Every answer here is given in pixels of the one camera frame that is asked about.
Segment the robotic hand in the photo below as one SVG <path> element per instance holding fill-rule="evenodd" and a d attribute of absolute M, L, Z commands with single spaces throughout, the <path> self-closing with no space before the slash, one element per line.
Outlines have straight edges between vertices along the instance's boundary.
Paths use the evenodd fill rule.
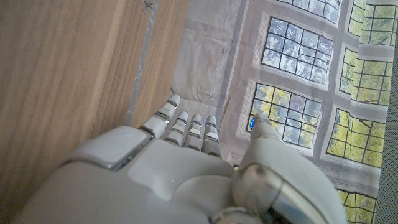
<path fill-rule="evenodd" d="M 15 223 L 346 223 L 326 176 L 256 116 L 238 171 L 221 158 L 216 118 L 181 112 L 172 96 L 139 129 L 80 146 Z"/>

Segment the wooden surface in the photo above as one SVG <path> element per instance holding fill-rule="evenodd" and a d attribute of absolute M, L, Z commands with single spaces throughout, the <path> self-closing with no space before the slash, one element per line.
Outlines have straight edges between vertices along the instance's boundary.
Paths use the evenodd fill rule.
<path fill-rule="evenodd" d="M 189 1 L 160 4 L 146 55 L 132 126 L 138 127 L 169 98 Z"/>
<path fill-rule="evenodd" d="M 134 117 L 169 95 L 188 1 L 158 7 Z M 77 145 L 124 124 L 149 17 L 142 1 L 0 2 L 0 222 Z"/>

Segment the window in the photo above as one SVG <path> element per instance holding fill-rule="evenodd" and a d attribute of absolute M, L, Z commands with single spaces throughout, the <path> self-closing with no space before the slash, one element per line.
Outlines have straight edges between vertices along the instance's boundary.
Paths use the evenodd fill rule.
<path fill-rule="evenodd" d="M 374 223 L 376 199 L 359 193 L 337 190 L 349 223 Z"/>
<path fill-rule="evenodd" d="M 340 0 L 278 0 L 289 3 L 309 13 L 323 17 L 337 24 L 340 15 Z"/>
<path fill-rule="evenodd" d="M 397 7 L 365 4 L 355 0 L 348 31 L 360 36 L 362 44 L 395 45 L 397 32 Z"/>
<path fill-rule="evenodd" d="M 392 63 L 356 58 L 356 52 L 345 49 L 340 91 L 351 94 L 355 101 L 388 105 Z"/>
<path fill-rule="evenodd" d="M 395 45 L 397 16 L 395 6 L 367 4 L 359 43 Z"/>
<path fill-rule="evenodd" d="M 246 131 L 251 131 L 254 115 L 263 113 L 285 142 L 311 149 L 321 106 L 295 93 L 257 83 Z"/>
<path fill-rule="evenodd" d="M 333 41 L 271 18 L 261 64 L 326 85 Z"/>
<path fill-rule="evenodd" d="M 384 130 L 383 123 L 354 118 L 337 108 L 326 153 L 380 167 Z"/>
<path fill-rule="evenodd" d="M 348 31 L 354 35 L 360 36 L 362 29 L 362 22 L 365 10 L 365 1 L 355 0 L 351 17 L 349 19 Z"/>

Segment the wood grain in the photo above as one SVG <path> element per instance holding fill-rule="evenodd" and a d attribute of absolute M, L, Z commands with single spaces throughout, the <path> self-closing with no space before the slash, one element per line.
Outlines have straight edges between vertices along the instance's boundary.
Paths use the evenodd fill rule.
<path fill-rule="evenodd" d="M 163 84 L 138 95 L 150 106 L 170 91 L 188 9 L 181 2 L 159 3 L 150 43 L 158 51 L 148 53 L 141 89 L 150 76 Z M 0 2 L 1 223 L 77 145 L 124 124 L 149 17 L 142 1 Z"/>
<path fill-rule="evenodd" d="M 133 127 L 141 125 L 169 98 L 189 1 L 169 0 L 165 3 L 161 1 L 156 12 L 132 117 Z"/>

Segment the window frame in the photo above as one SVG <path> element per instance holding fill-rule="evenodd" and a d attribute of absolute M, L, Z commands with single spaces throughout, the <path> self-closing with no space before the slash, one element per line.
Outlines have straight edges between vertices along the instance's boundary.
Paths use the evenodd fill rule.
<path fill-rule="evenodd" d="M 337 89 L 339 92 L 341 92 L 342 94 L 349 96 L 349 98 L 350 98 L 351 100 L 353 100 L 353 101 L 355 101 L 355 102 L 358 102 L 358 103 L 363 103 L 363 104 L 365 104 L 365 105 L 372 104 L 372 105 L 377 105 L 377 106 L 388 106 L 388 105 L 386 105 L 386 104 L 381 104 L 381 103 L 380 103 L 380 100 L 381 100 L 381 95 L 382 95 L 383 92 L 387 92 L 388 94 L 390 94 L 390 92 L 391 92 L 391 89 L 390 89 L 390 90 L 383 90 L 383 86 L 384 86 L 384 80 L 386 79 L 386 77 L 387 77 L 387 78 L 391 78 L 391 77 L 392 77 L 392 74 L 391 74 L 391 75 L 387 75 L 387 74 L 386 74 L 386 73 L 387 73 L 387 68 L 388 68 L 389 64 L 391 64 L 391 66 L 392 66 L 392 62 L 385 62 L 385 61 L 380 61 L 380 60 L 367 60 L 367 59 L 358 58 L 358 56 L 357 56 L 357 57 L 356 57 L 356 60 L 362 61 L 362 68 L 361 68 L 361 73 L 358 73 L 358 72 L 356 71 L 356 69 L 354 69 L 354 73 L 355 73 L 356 75 L 359 75 L 360 78 L 359 78 L 358 86 L 355 86 L 355 85 L 352 84 L 352 86 L 355 87 L 355 89 L 356 89 L 355 99 L 353 99 L 353 98 L 352 98 L 352 96 L 353 96 L 352 93 L 347 93 L 347 92 L 345 92 L 345 91 L 343 91 L 343 90 L 341 89 L 341 83 L 342 83 L 342 79 L 343 79 L 343 78 L 346 78 L 346 79 L 348 79 L 348 80 L 350 80 L 350 81 L 353 81 L 352 79 L 343 76 L 344 64 L 347 64 L 347 65 L 349 65 L 349 66 L 351 66 L 351 67 L 354 67 L 354 68 L 356 67 L 356 65 L 350 65 L 350 64 L 348 64 L 348 63 L 345 62 L 346 51 L 349 50 L 350 52 L 353 52 L 353 53 L 357 53 L 357 52 L 355 52 L 354 50 L 349 49 L 348 47 L 343 47 L 343 49 L 344 49 L 344 51 L 343 51 L 343 52 L 344 52 L 344 55 L 343 55 L 343 60 L 341 61 L 341 62 L 342 62 L 342 63 L 341 63 L 341 70 L 339 71 L 340 77 L 339 77 L 339 80 L 338 80 L 338 85 L 336 85 L 336 89 Z M 364 68 L 365 68 L 365 63 L 366 63 L 366 62 L 379 62 L 379 63 L 385 63 L 385 65 L 384 65 L 384 71 L 383 71 L 384 74 L 383 74 L 383 75 L 374 75 L 374 74 L 367 74 L 367 73 L 364 73 Z M 363 79 L 363 75 L 366 75 L 366 76 L 374 76 L 374 77 L 381 77 L 381 86 L 380 86 L 380 89 L 368 88 L 368 87 L 363 87 L 363 86 L 361 86 L 362 79 Z M 377 100 L 368 100 L 368 101 L 366 101 L 366 100 L 365 100 L 365 101 L 360 101 L 360 100 L 358 100 L 359 91 L 360 91 L 361 89 L 363 89 L 363 90 L 378 91 L 378 98 L 377 98 Z"/>
<path fill-rule="evenodd" d="M 398 23 L 398 18 L 397 18 L 398 6 L 393 5 L 393 4 L 380 4 L 380 3 L 378 3 L 378 4 L 367 4 L 367 3 L 366 3 L 366 4 L 365 4 L 365 7 L 366 7 L 366 5 L 369 5 L 369 6 L 373 6 L 373 7 L 374 7 L 373 16 L 372 16 L 372 17 L 367 17 L 367 16 L 364 15 L 364 18 L 367 18 L 367 19 L 370 19 L 370 20 L 371 20 L 371 28 L 370 28 L 370 30 L 363 30 L 363 31 L 369 32 L 369 39 L 368 39 L 368 42 L 367 42 L 367 43 L 362 42 L 361 39 L 359 39 L 359 43 L 360 43 L 360 44 L 369 44 L 369 45 L 385 45 L 385 46 L 394 47 L 393 36 L 394 36 L 394 34 L 395 34 L 395 36 L 396 36 L 396 34 L 397 34 L 397 29 L 396 29 L 396 31 L 394 31 L 394 28 L 397 27 L 397 23 Z M 355 5 L 355 0 L 352 1 L 350 14 L 349 14 L 349 16 L 347 15 L 348 25 L 347 25 L 347 27 L 346 27 L 346 31 L 347 31 L 349 34 L 351 34 L 351 35 L 353 35 L 353 36 L 355 36 L 355 37 L 360 37 L 359 35 L 356 35 L 356 34 L 354 34 L 354 33 L 352 33 L 352 32 L 350 31 L 351 20 L 353 20 L 353 21 L 355 21 L 355 22 L 357 22 L 357 23 L 360 23 L 360 24 L 363 24 L 363 22 L 364 22 L 364 21 L 357 21 L 356 19 L 354 19 L 354 18 L 352 17 L 353 11 L 354 11 L 354 6 L 356 6 L 356 7 L 360 8 L 360 9 L 362 9 L 363 11 L 366 10 L 366 8 L 363 9 L 363 8 L 361 8 L 361 7 L 357 6 L 357 5 Z M 375 18 L 374 15 L 375 15 L 375 12 L 376 12 L 376 6 L 393 6 L 393 7 L 395 7 L 395 10 L 394 10 L 394 18 L 383 18 L 383 17 L 377 17 L 377 18 Z M 392 31 L 372 30 L 372 28 L 373 28 L 373 20 L 374 20 L 374 19 L 392 19 L 392 20 L 393 20 L 393 23 L 392 23 Z M 390 36 L 389 36 L 389 43 L 388 43 L 388 44 L 383 44 L 384 41 L 380 41 L 380 42 L 378 42 L 378 43 L 370 43 L 370 41 L 371 41 L 371 36 L 372 36 L 372 32 L 388 32 L 388 33 L 390 33 Z"/>
<path fill-rule="evenodd" d="M 273 92 L 272 92 L 271 102 L 267 102 L 267 101 L 265 101 L 265 100 L 256 98 L 256 92 L 257 92 L 257 86 L 258 86 L 258 85 L 261 85 L 261 86 L 269 86 L 269 87 L 274 88 L 274 90 L 273 90 Z M 289 104 L 288 104 L 287 107 L 286 107 L 286 106 L 282 106 L 282 105 L 275 104 L 275 103 L 273 102 L 273 101 L 274 101 L 274 95 L 275 95 L 275 90 L 276 90 L 276 89 L 285 91 L 285 92 L 287 92 L 287 93 L 290 93 Z M 297 110 L 294 110 L 294 109 L 290 108 L 290 102 L 291 102 L 291 100 L 292 100 L 292 94 L 295 94 L 295 95 L 297 95 L 297 96 L 299 96 L 299 97 L 305 98 L 305 102 L 304 102 L 304 104 L 303 104 L 303 112 L 299 112 L 299 111 L 297 111 Z M 275 122 L 275 123 L 277 123 L 278 125 L 283 125 L 283 126 L 284 126 L 284 130 L 283 130 L 283 133 L 282 133 L 282 140 L 283 140 L 283 142 L 285 142 L 286 144 L 289 144 L 289 145 L 293 145 L 294 147 L 303 147 L 303 148 L 306 148 L 306 149 L 313 150 L 313 147 L 314 147 L 314 145 L 315 145 L 315 141 L 316 141 L 316 139 L 317 139 L 317 131 L 318 131 L 317 126 L 320 124 L 321 118 L 322 118 L 322 102 L 321 102 L 321 101 L 313 100 L 313 99 L 308 98 L 308 97 L 306 97 L 306 96 L 299 95 L 299 94 L 297 94 L 297 93 L 295 93 L 295 92 L 292 92 L 292 91 L 284 90 L 284 89 L 279 88 L 279 87 L 277 87 L 277 86 L 272 86 L 272 85 L 262 84 L 262 83 L 256 82 L 256 84 L 254 85 L 254 94 L 253 94 L 253 96 L 252 96 L 251 106 L 249 107 L 249 116 L 248 116 L 248 118 L 247 118 L 246 129 L 245 129 L 245 131 L 246 131 L 246 132 L 249 132 L 249 133 L 250 133 L 250 131 L 248 131 L 248 127 L 249 127 L 249 125 L 251 124 L 251 121 L 252 121 L 251 118 L 254 116 L 254 114 L 252 114 L 252 111 L 253 111 L 253 106 L 254 106 L 254 101 L 255 101 L 255 100 L 259 100 L 259 101 L 261 101 L 261 102 L 269 103 L 269 104 L 270 104 L 270 108 L 269 108 L 268 114 L 271 113 L 272 105 L 280 106 L 280 107 L 282 107 L 282 108 L 287 109 L 287 112 L 286 112 L 286 115 L 287 115 L 287 116 L 285 117 L 285 123 L 281 123 L 280 121 L 274 121 L 274 120 L 271 120 L 271 119 L 270 119 L 271 122 Z M 312 115 L 310 115 L 310 114 L 305 114 L 304 111 L 305 111 L 305 106 L 307 105 L 307 100 L 315 101 L 315 102 L 317 102 L 317 103 L 320 103 L 320 111 L 319 111 L 318 117 L 312 116 Z M 288 118 L 289 111 L 294 111 L 294 112 L 300 113 L 300 114 L 302 115 L 301 121 L 297 121 L 296 119 Z M 308 123 L 305 123 L 305 122 L 303 121 L 303 115 L 309 116 L 309 117 L 311 117 L 311 118 L 316 118 L 316 119 L 317 119 L 316 124 L 308 124 Z M 298 128 L 298 127 L 296 127 L 296 126 L 287 124 L 287 120 L 288 120 L 288 119 L 291 119 L 291 120 L 294 120 L 294 121 L 296 121 L 296 122 L 299 122 L 299 123 L 300 123 L 300 127 Z M 314 132 L 312 133 L 312 132 L 310 132 L 310 131 L 307 131 L 307 130 L 303 129 L 303 125 L 304 125 L 304 124 L 313 126 L 314 129 L 315 129 Z M 285 140 L 284 140 L 284 134 L 285 134 L 286 126 L 289 126 L 289 127 L 295 128 L 295 129 L 298 129 L 298 130 L 300 131 L 300 134 L 299 134 L 299 136 L 298 136 L 298 141 L 297 141 L 297 143 L 288 142 L 288 141 L 285 141 Z M 301 137 L 302 131 L 304 131 L 304 132 L 306 132 L 306 133 L 312 134 L 311 147 L 306 147 L 306 146 L 300 145 L 299 142 L 300 142 L 300 137 Z"/>
<path fill-rule="evenodd" d="M 285 35 L 284 35 L 284 36 L 282 36 L 282 35 L 280 35 L 280 34 L 270 33 L 270 28 L 271 28 L 272 19 L 276 19 L 276 20 L 283 21 L 283 22 L 286 22 L 286 23 L 287 23 L 286 31 L 285 31 Z M 289 28 L 288 28 L 288 27 L 289 27 L 289 24 L 292 24 L 293 26 L 298 27 L 299 29 L 302 29 L 302 30 L 303 30 L 303 31 L 302 31 L 302 36 L 301 36 L 301 39 L 300 39 L 300 43 L 298 43 L 298 42 L 295 41 L 295 40 L 292 40 L 292 39 L 287 38 L 287 31 L 288 31 L 288 29 L 289 29 Z M 312 33 L 312 34 L 315 34 L 315 35 L 318 36 L 317 46 L 316 46 L 315 48 L 307 47 L 307 46 L 305 46 L 305 45 L 302 44 L 303 35 L 304 35 L 304 32 L 305 32 L 305 31 L 307 31 L 307 32 L 309 32 L 309 33 Z M 282 50 L 281 50 L 281 52 L 278 52 L 278 51 L 276 51 L 276 50 L 274 50 L 274 49 L 270 49 L 270 48 L 267 47 L 267 41 L 268 41 L 268 36 L 269 36 L 269 34 L 276 35 L 276 36 L 281 37 L 281 38 L 284 39 L 284 43 L 283 43 L 283 45 L 282 45 Z M 326 53 L 324 53 L 324 52 L 318 50 L 318 46 L 319 46 L 319 42 L 320 42 L 320 37 L 323 37 L 324 39 L 326 39 L 326 40 L 328 40 L 328 41 L 331 42 L 331 51 L 330 51 L 330 55 L 328 55 L 328 54 L 326 54 Z M 294 42 L 294 43 L 296 43 L 296 44 L 299 44 L 297 58 L 283 53 L 286 40 L 290 40 L 290 41 L 292 41 L 292 42 Z M 330 75 L 330 68 L 331 68 L 331 64 L 333 63 L 333 62 L 332 62 L 332 59 L 333 59 L 333 47 L 334 47 L 334 41 L 333 41 L 333 39 L 330 39 L 329 37 L 326 37 L 326 36 L 324 36 L 324 35 L 322 35 L 322 34 L 319 34 L 319 33 L 317 33 L 317 32 L 314 32 L 314 31 L 312 31 L 312 30 L 310 30 L 310 29 L 306 29 L 306 27 L 303 27 L 303 26 L 301 26 L 300 24 L 293 23 L 293 22 L 289 22 L 288 20 L 282 19 L 282 18 L 280 18 L 280 17 L 270 16 L 270 17 L 269 17 L 269 20 L 268 20 L 268 27 L 267 27 L 267 31 L 266 31 L 266 38 L 265 38 L 265 41 L 264 41 L 264 43 L 263 43 L 262 45 L 263 45 L 263 50 L 262 50 L 262 53 L 261 53 L 261 55 L 260 55 L 260 62 L 259 62 L 260 66 L 269 67 L 269 68 L 273 68 L 273 69 L 276 69 L 276 70 L 280 70 L 281 72 L 288 73 L 289 76 L 290 76 L 290 78 L 296 78 L 296 77 L 298 77 L 299 79 L 305 80 L 306 82 L 312 83 L 313 85 L 314 85 L 314 84 L 315 84 L 315 85 L 321 85 L 321 86 L 326 87 L 326 89 L 328 88 L 328 84 L 329 84 L 329 75 Z M 315 51 L 315 56 L 313 57 L 313 62 L 312 62 L 312 64 L 311 64 L 311 63 L 308 63 L 308 62 L 306 62 L 306 61 L 303 61 L 303 60 L 299 60 L 300 49 L 301 49 L 302 47 L 306 47 L 306 48 L 308 48 L 308 49 L 312 49 L 312 50 Z M 274 66 L 272 66 L 272 65 L 267 65 L 267 64 L 264 64 L 264 63 L 263 63 L 264 55 L 265 55 L 265 52 L 266 52 L 267 49 L 269 49 L 269 50 L 271 50 L 271 51 L 273 51 L 273 52 L 275 52 L 275 53 L 277 53 L 277 54 L 280 54 L 278 67 L 274 67 Z M 318 53 L 318 52 L 321 53 L 321 54 L 325 54 L 325 55 L 329 56 L 329 61 L 326 62 L 326 61 L 324 61 L 324 60 L 322 60 L 322 59 L 320 59 L 320 58 L 317 58 L 317 53 Z M 292 73 L 292 72 L 290 72 L 290 71 L 283 70 L 283 69 L 280 68 L 281 61 L 282 61 L 282 56 L 283 56 L 283 55 L 285 55 L 286 57 L 290 57 L 290 58 L 293 58 L 294 60 L 296 60 L 296 66 L 295 66 L 295 72 L 294 72 L 294 73 Z M 322 62 L 327 63 L 327 64 L 328 64 L 328 68 L 327 68 L 327 69 L 323 69 L 321 66 L 315 65 L 315 60 L 316 60 L 316 59 L 319 59 L 319 60 L 321 60 Z M 296 74 L 298 62 L 303 62 L 303 63 L 306 63 L 307 65 L 312 66 L 312 67 L 311 67 L 311 74 L 310 74 L 310 77 L 309 77 L 309 78 L 301 77 L 300 75 Z M 313 70 L 315 67 L 320 68 L 320 69 L 326 71 L 326 74 L 325 74 L 325 83 L 320 83 L 320 82 L 316 82 L 316 81 L 314 81 L 314 80 L 311 80 L 311 78 L 312 78 L 312 70 Z"/>
<path fill-rule="evenodd" d="M 338 7 L 338 9 L 337 9 L 336 22 L 333 22 L 333 21 L 329 20 L 328 18 L 324 17 L 324 16 L 325 16 L 326 5 L 329 5 L 329 6 L 333 7 L 334 9 L 336 9 L 334 6 L 332 6 L 332 5 L 331 5 L 330 3 L 328 3 L 327 1 L 325 1 L 325 2 L 320 1 L 320 2 L 322 2 L 322 3 L 325 4 L 324 7 L 323 7 L 322 16 L 319 16 L 318 14 L 315 14 L 314 12 L 310 12 L 310 11 L 309 11 L 310 1 L 311 1 L 311 0 L 308 0 L 307 9 L 303 9 L 303 8 L 298 7 L 298 6 L 296 6 L 295 4 L 293 4 L 293 2 L 294 2 L 295 0 L 291 0 L 292 3 L 286 2 L 286 1 L 284 1 L 284 0 L 278 0 L 278 1 L 279 1 L 279 2 L 282 2 L 282 3 L 285 3 L 285 4 L 289 4 L 289 5 L 291 5 L 291 7 L 297 8 L 297 9 L 299 9 L 300 11 L 304 11 L 304 12 L 310 13 L 311 15 L 314 15 L 314 16 L 319 17 L 319 18 L 321 18 L 321 19 L 324 19 L 324 20 L 326 20 L 326 21 L 328 21 L 328 22 L 331 22 L 331 23 L 332 23 L 333 25 L 335 25 L 335 26 L 337 26 L 338 23 L 339 23 L 340 13 L 341 13 L 341 1 L 333 0 L 333 1 L 338 2 L 338 5 L 339 5 L 339 7 Z"/>
<path fill-rule="evenodd" d="M 346 126 L 343 126 L 343 125 L 340 125 L 340 124 L 338 124 L 338 123 L 336 123 L 336 117 L 337 117 L 337 113 L 338 113 L 339 110 L 342 111 L 342 112 L 348 113 L 348 116 L 351 117 L 351 119 L 352 119 L 351 126 L 352 126 L 352 124 L 353 124 L 353 122 L 354 122 L 354 119 L 358 119 L 358 120 L 360 120 L 360 121 L 363 120 L 363 123 L 364 123 L 365 121 L 371 122 L 371 125 L 368 126 L 369 132 L 368 132 L 367 134 L 364 134 L 364 133 L 359 133 L 359 132 L 353 131 L 352 128 L 351 128 L 351 129 L 349 128 L 349 121 L 348 121 L 347 127 L 346 127 Z M 335 122 L 333 122 L 333 124 L 330 124 L 330 125 L 333 125 L 333 129 L 335 128 L 336 125 L 339 125 L 339 126 L 341 126 L 341 127 L 346 128 L 346 129 L 345 129 L 345 130 L 346 130 L 346 139 L 345 139 L 345 141 L 342 141 L 342 140 L 340 140 L 340 139 L 335 139 L 335 138 L 333 138 L 333 132 L 332 132 L 331 135 L 330 135 L 330 137 L 327 136 L 327 137 L 329 138 L 329 143 L 328 143 L 328 145 L 327 145 L 326 153 L 329 154 L 329 155 L 332 155 L 332 156 L 338 156 L 338 157 L 341 157 L 341 158 L 344 158 L 344 159 L 349 159 L 349 160 L 354 161 L 354 162 L 359 162 L 359 161 L 353 160 L 353 159 L 351 159 L 351 158 L 345 156 L 345 154 L 346 154 L 346 149 L 347 149 L 347 145 L 350 145 L 351 147 L 357 147 L 357 148 L 363 150 L 362 159 L 361 159 L 361 162 L 359 162 L 359 163 L 362 163 L 362 164 L 365 164 L 365 165 L 369 165 L 369 166 L 373 166 L 373 167 L 381 168 L 381 165 L 380 165 L 380 166 L 375 166 L 375 165 L 367 164 L 367 163 L 364 162 L 365 154 L 366 154 L 367 152 L 369 152 L 369 151 L 371 151 L 371 152 L 376 152 L 376 153 L 378 153 L 378 154 L 381 154 L 381 156 L 382 156 L 382 152 L 377 152 L 377 151 L 375 151 L 375 150 L 372 150 L 372 149 L 368 149 L 368 148 L 367 148 L 367 147 L 368 147 L 368 142 L 369 142 L 369 140 L 370 140 L 371 137 L 374 137 L 374 138 L 381 138 L 381 137 L 379 137 L 379 136 L 373 136 L 373 135 L 371 135 L 372 127 L 373 127 L 373 124 L 374 124 L 374 123 L 380 123 L 380 122 L 365 120 L 365 119 L 361 119 L 361 118 L 356 118 L 356 117 L 352 116 L 351 113 L 350 113 L 349 111 L 345 111 L 345 110 L 342 110 L 342 109 L 340 109 L 340 108 L 337 108 L 337 109 L 336 109 L 336 113 L 335 113 Z M 347 142 L 348 133 L 349 133 L 350 131 L 351 131 L 351 133 L 356 133 L 356 134 L 360 134 L 360 135 L 366 136 L 366 143 L 365 143 L 365 146 L 364 146 L 364 147 L 354 146 L 354 145 L 352 145 L 351 143 L 348 143 L 348 142 Z M 332 140 L 339 141 L 339 142 L 343 142 L 343 143 L 345 144 L 345 146 L 344 146 L 344 151 L 343 151 L 343 156 L 339 156 L 339 155 L 332 154 L 332 153 L 329 153 L 329 152 L 328 152 L 328 150 L 329 150 L 329 145 L 330 145 L 330 143 L 332 142 Z"/>

